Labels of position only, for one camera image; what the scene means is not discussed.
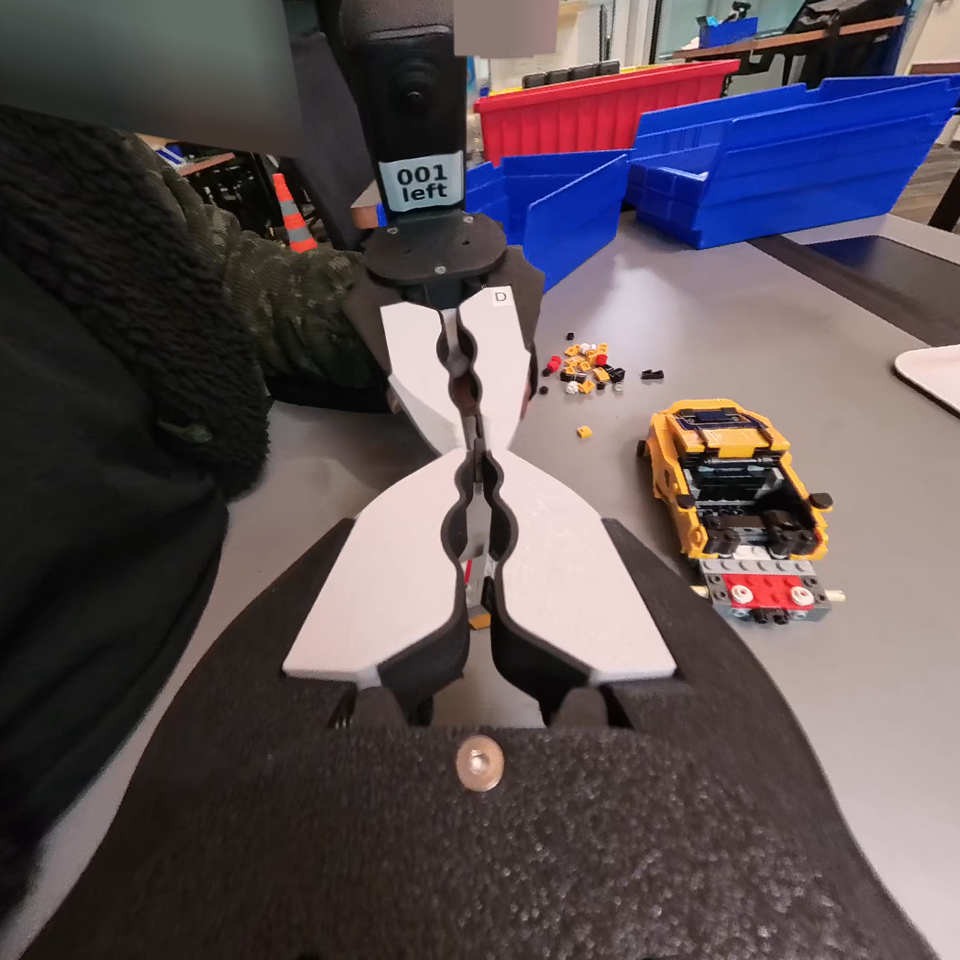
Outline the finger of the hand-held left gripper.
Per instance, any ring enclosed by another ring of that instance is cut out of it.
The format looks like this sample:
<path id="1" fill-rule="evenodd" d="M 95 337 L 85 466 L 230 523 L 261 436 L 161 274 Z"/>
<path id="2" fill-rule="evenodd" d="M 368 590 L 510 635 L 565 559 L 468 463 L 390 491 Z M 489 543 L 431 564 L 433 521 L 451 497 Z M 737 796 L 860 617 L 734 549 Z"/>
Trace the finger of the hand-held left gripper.
<path id="1" fill-rule="evenodd" d="M 468 448 L 465 419 L 472 415 L 466 358 L 448 353 L 444 316 L 432 307 L 401 301 L 382 306 L 390 389 L 427 445 L 438 455 Z"/>
<path id="2" fill-rule="evenodd" d="M 531 351 L 526 346 L 514 293 L 486 287 L 457 310 L 457 331 L 478 387 L 478 412 L 487 450 L 508 450 L 529 400 Z"/>

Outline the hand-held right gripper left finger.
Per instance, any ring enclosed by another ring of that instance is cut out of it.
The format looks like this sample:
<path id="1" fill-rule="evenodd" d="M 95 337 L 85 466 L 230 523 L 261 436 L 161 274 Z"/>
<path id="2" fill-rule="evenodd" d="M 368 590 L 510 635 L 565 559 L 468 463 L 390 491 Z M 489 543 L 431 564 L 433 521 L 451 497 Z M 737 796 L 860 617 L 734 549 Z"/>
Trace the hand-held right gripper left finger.
<path id="1" fill-rule="evenodd" d="M 461 557 L 473 496 L 474 457 L 453 450 L 348 522 L 284 673 L 384 688 L 406 713 L 459 679 L 470 650 Z"/>

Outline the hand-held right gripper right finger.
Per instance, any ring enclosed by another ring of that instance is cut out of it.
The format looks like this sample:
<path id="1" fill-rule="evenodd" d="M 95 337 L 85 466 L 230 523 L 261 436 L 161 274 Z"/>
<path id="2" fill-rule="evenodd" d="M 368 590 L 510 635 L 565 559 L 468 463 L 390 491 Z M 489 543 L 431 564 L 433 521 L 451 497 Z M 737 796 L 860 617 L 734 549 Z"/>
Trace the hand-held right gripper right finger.
<path id="1" fill-rule="evenodd" d="M 500 675 L 549 721 L 572 690 L 672 678 L 677 663 L 601 515 L 509 450 L 482 460 L 484 600 Z"/>

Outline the pile of small lego pieces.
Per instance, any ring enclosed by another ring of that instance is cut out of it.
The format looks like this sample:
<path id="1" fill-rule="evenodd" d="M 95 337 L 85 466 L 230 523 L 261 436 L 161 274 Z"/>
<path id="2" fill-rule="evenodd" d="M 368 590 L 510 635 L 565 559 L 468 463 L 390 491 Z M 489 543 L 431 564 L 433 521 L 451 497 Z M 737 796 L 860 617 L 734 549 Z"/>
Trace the pile of small lego pieces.
<path id="1" fill-rule="evenodd" d="M 538 371 L 539 393 L 553 388 L 574 398 L 622 393 L 626 370 L 611 361 L 609 351 L 607 342 L 581 341 L 575 331 L 566 331 Z"/>

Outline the red grey lego subassembly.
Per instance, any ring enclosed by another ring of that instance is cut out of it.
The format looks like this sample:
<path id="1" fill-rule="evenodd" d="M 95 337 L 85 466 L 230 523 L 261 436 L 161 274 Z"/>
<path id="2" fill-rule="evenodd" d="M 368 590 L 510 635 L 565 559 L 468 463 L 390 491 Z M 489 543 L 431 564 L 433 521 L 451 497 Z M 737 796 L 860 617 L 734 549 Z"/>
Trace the red grey lego subassembly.
<path id="1" fill-rule="evenodd" d="M 489 624 L 485 605 L 486 582 L 496 562 L 489 555 L 491 506 L 484 486 L 484 452 L 481 418 L 478 414 L 463 420 L 465 437 L 471 443 L 473 457 L 472 498 L 466 507 L 466 546 L 461 555 L 467 621 L 472 630 Z"/>

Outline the yellow lego car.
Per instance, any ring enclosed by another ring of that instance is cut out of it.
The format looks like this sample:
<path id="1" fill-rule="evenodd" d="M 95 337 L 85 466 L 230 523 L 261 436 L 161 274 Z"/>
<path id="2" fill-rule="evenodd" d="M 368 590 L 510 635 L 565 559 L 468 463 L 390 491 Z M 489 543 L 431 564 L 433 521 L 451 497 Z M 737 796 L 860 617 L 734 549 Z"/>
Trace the yellow lego car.
<path id="1" fill-rule="evenodd" d="M 669 514 L 694 586 L 723 617 L 762 626 L 823 619 L 846 594 L 814 567 L 834 498 L 809 491 L 771 420 L 730 399 L 687 399 L 652 415 L 637 455 Z"/>

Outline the orange traffic cone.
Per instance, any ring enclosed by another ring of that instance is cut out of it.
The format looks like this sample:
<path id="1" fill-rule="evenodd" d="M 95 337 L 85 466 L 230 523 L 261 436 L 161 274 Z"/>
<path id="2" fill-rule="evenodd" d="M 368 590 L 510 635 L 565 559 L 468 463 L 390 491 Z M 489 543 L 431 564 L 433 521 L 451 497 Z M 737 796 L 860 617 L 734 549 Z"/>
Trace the orange traffic cone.
<path id="1" fill-rule="evenodd" d="M 284 175 L 275 172 L 271 175 L 271 181 L 282 214 L 283 227 L 290 249 L 298 254 L 317 250 L 319 245 L 307 226 Z"/>

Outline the red storage bin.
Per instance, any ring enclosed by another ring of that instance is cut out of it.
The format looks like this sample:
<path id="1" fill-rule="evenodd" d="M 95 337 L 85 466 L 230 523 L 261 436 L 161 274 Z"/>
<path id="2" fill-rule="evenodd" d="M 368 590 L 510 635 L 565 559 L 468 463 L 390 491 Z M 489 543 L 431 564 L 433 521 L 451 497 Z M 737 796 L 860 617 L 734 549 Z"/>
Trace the red storage bin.
<path id="1" fill-rule="evenodd" d="M 474 102 L 484 156 L 505 158 L 633 147 L 643 114 L 718 98 L 739 60 L 692 61 L 492 93 Z"/>

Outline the small blue crate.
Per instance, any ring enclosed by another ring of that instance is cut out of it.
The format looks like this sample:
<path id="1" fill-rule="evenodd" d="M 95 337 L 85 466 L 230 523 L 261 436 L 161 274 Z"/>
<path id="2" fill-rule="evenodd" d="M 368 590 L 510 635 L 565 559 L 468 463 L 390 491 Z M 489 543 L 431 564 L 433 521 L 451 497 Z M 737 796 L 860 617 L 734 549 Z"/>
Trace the small blue crate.
<path id="1" fill-rule="evenodd" d="M 759 30 L 759 18 L 756 16 L 727 18 L 723 21 L 712 16 L 702 16 L 697 18 L 697 22 L 700 51 L 749 41 Z"/>

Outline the wooden desk with black legs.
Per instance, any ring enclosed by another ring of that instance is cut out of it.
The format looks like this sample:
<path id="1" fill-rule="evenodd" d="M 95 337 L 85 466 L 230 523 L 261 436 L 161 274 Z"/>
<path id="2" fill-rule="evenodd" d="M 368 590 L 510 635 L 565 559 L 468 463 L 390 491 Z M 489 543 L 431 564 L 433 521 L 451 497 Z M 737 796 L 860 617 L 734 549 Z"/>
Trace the wooden desk with black legs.
<path id="1" fill-rule="evenodd" d="M 813 86 L 829 75 L 842 51 L 868 49 L 886 42 L 907 24 L 906 15 L 873 19 L 846 25 L 832 25 L 826 29 L 782 33 L 767 37 L 752 37 L 731 44 L 705 49 L 684 49 L 671 55 L 672 64 L 735 62 L 736 69 L 724 80 L 729 89 L 735 77 L 753 77 L 767 73 L 777 57 L 783 58 L 780 86 L 790 83 L 791 71 L 798 58 L 814 57 Z"/>

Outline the white book stand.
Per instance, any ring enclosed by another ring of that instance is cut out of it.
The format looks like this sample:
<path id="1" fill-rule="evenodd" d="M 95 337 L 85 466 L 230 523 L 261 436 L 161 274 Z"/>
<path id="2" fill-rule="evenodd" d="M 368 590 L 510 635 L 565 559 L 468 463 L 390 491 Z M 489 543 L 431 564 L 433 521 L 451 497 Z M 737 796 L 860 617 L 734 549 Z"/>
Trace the white book stand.
<path id="1" fill-rule="evenodd" d="M 928 346 L 895 357 L 894 373 L 959 417 L 959 344 Z"/>

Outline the black bag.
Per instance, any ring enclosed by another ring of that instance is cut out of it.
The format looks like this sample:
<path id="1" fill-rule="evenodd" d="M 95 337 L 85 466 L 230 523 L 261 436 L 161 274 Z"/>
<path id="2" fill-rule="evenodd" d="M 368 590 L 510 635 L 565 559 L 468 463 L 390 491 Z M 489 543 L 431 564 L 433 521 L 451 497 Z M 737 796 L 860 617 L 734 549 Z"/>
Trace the black bag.
<path id="1" fill-rule="evenodd" d="M 804 1 L 788 26 L 786 35 L 832 30 L 848 25 L 893 18 L 905 1 Z"/>

